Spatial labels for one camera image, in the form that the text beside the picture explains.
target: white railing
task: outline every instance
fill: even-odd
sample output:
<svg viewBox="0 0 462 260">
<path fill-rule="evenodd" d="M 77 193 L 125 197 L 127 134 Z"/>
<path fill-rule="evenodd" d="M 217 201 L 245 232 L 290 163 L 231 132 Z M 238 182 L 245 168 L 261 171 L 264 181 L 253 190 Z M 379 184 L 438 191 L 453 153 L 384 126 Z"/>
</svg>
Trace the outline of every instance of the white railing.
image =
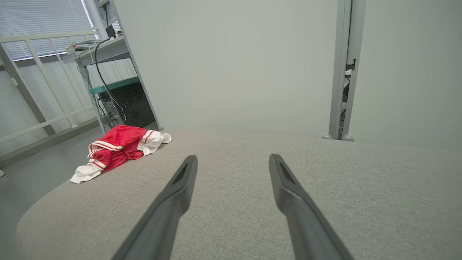
<svg viewBox="0 0 462 260">
<path fill-rule="evenodd" d="M 54 119 L 51 119 L 51 120 L 48 120 L 43 109 L 40 107 L 39 103 L 37 102 L 37 100 L 34 98 L 34 95 L 32 94 L 32 91 L 30 91 L 29 87 L 27 86 L 27 84 L 25 84 L 26 88 L 27 88 L 27 91 L 29 92 L 30 96 L 33 98 L 34 102 L 36 103 L 38 109 L 40 110 L 40 112 L 43 114 L 43 116 L 45 117 L 45 120 L 46 122 L 43 122 L 43 123 L 40 123 L 40 124 L 37 124 L 37 125 L 34 125 L 33 127 L 29 127 L 29 128 L 26 128 L 25 130 L 22 130 L 22 131 L 19 131 L 17 133 L 14 133 L 14 134 L 11 134 L 11 135 L 8 135 L 6 137 L 3 137 L 0 139 L 0 143 L 3 143 L 3 142 L 6 142 L 6 141 L 9 141 L 9 140 L 12 140 L 18 136 L 21 136 L 21 135 L 24 135 L 24 134 L 27 134 L 29 132 L 32 132 L 34 130 L 37 130 L 37 129 L 40 129 L 44 126 L 47 126 L 47 125 L 50 125 L 50 124 L 53 124 L 53 123 L 56 123 L 58 121 L 61 121 L 63 119 L 67 119 L 69 121 L 69 123 L 71 124 L 71 127 L 72 128 L 75 128 L 77 127 L 78 125 L 74 122 L 73 120 L 73 116 L 75 115 L 78 115 L 80 113 L 83 113 L 83 112 L 86 112 L 86 111 L 89 111 L 89 110 L 92 110 L 92 106 L 88 106 L 88 107 L 85 107 L 85 103 L 83 102 L 83 100 L 79 97 L 79 95 L 77 94 L 77 86 L 75 86 L 72 82 L 72 80 L 70 79 L 69 77 L 69 74 L 67 73 L 66 69 L 64 68 L 64 62 L 61 60 L 61 57 L 59 56 L 58 54 L 58 51 L 55 47 L 55 45 L 53 44 L 53 41 L 51 40 L 52 38 L 58 38 L 58 37 L 67 37 L 68 40 L 69 40 L 69 46 L 72 44 L 72 41 L 70 39 L 70 37 L 72 36 L 85 36 L 85 38 L 87 38 L 88 35 L 95 35 L 95 31 L 76 31 L 76 32 L 68 32 L 68 33 L 53 33 L 53 34 L 42 34 L 42 35 L 24 35 L 24 36 L 14 36 L 14 37 L 7 37 L 7 38 L 0 38 L 0 44 L 2 44 L 3 48 L 6 50 L 6 47 L 4 45 L 4 43 L 7 43 L 7 42 L 17 42 L 17 41 L 25 41 L 26 45 L 27 45 L 27 48 L 29 48 L 29 51 L 30 53 L 32 54 L 32 57 L 34 59 L 34 61 L 36 62 L 38 68 L 40 69 L 40 72 L 42 73 L 43 75 L 43 78 L 45 79 L 45 82 L 48 84 L 48 87 L 49 89 L 51 90 L 52 94 L 53 94 L 53 97 L 56 99 L 56 101 L 58 102 L 59 104 L 59 107 L 62 109 L 62 111 L 64 112 L 64 115 L 63 116 L 60 116 L 60 117 L 57 117 L 57 118 L 54 118 Z M 47 72 L 46 68 L 43 66 L 37 52 L 35 51 L 34 49 L 34 46 L 32 45 L 32 42 L 31 40 L 36 40 L 36 39 L 48 39 L 51 43 L 51 46 L 53 47 L 53 50 L 55 51 L 55 54 L 58 58 L 58 61 L 60 62 L 63 70 L 64 70 L 64 73 L 66 74 L 66 77 L 67 79 L 69 80 L 71 86 L 72 86 L 72 89 L 74 90 L 76 96 L 78 97 L 81 105 L 82 105 L 82 109 L 79 109 L 77 111 L 70 111 L 70 109 L 68 108 L 68 106 L 66 105 L 66 102 L 64 100 L 61 100 L 57 95 L 57 86 L 55 86 L 53 84 L 53 80 L 51 78 L 51 74 Z M 11 55 L 7 52 L 7 56 L 8 56 L 8 59 L 10 59 L 10 61 L 13 63 L 13 66 L 14 66 L 14 69 L 21 75 L 22 77 L 22 74 L 20 73 L 18 67 L 16 66 L 16 64 L 14 63 Z M 16 113 L 16 115 L 18 116 L 18 118 L 21 120 L 21 122 L 23 123 L 24 127 L 27 127 L 25 122 L 24 122 L 24 119 L 21 118 L 20 114 L 16 111 L 16 109 L 14 108 L 14 106 L 12 105 L 11 101 L 9 100 L 9 98 L 6 96 L 6 93 L 0 88 L 0 91 L 2 92 L 2 94 L 5 96 L 6 100 L 8 101 L 8 103 L 10 103 L 10 105 L 13 107 L 13 110 L 14 112 Z"/>
</svg>

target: white pipe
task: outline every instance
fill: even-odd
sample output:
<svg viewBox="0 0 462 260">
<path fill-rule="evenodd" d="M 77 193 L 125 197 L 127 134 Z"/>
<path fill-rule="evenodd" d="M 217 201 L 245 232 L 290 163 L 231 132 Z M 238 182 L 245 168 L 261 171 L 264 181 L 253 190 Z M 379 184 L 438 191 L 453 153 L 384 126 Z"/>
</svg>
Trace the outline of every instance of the white pipe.
<svg viewBox="0 0 462 260">
<path fill-rule="evenodd" d="M 99 17 L 98 7 L 94 0 L 85 1 L 88 15 L 90 16 L 91 22 L 93 23 L 93 29 L 101 37 L 101 40 L 106 40 L 109 38 L 108 33 L 106 32 L 106 27 L 103 25 L 103 21 Z"/>
</svg>

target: gray cushion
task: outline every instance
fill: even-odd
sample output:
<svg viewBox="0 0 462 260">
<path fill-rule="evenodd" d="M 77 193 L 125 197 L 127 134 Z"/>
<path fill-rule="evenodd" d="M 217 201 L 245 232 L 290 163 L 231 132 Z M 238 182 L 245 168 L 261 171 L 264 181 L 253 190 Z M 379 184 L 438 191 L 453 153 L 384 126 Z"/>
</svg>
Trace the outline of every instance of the gray cushion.
<svg viewBox="0 0 462 260">
<path fill-rule="evenodd" d="M 20 251 L 28 259 L 110 259 L 195 154 L 195 190 L 172 259 L 293 259 L 268 172 L 269 155 L 278 153 L 354 258 L 462 258 L 460 153 L 284 133 L 171 134 L 152 155 L 40 199 L 19 221 Z"/>
</svg>

